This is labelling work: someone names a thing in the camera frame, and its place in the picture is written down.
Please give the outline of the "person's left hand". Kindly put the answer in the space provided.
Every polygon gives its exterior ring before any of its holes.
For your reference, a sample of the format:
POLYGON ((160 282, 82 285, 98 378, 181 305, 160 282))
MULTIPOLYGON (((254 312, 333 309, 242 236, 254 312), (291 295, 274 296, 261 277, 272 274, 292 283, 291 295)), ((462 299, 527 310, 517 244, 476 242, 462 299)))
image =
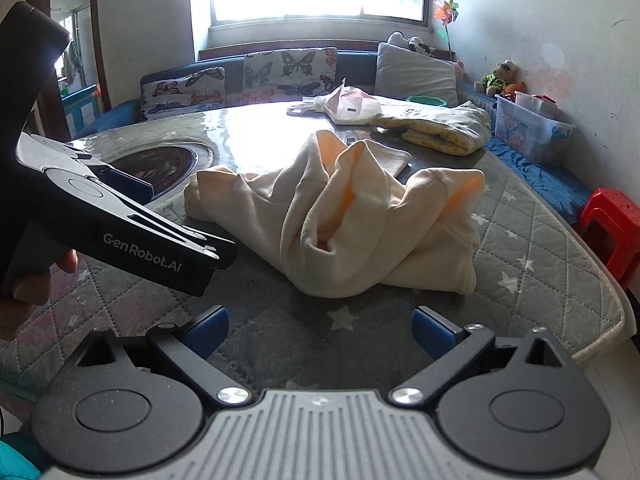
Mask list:
POLYGON ((32 315, 35 307, 43 306, 51 296, 51 271, 26 274, 12 289, 9 299, 0 306, 0 333, 2 340, 13 340, 32 315))

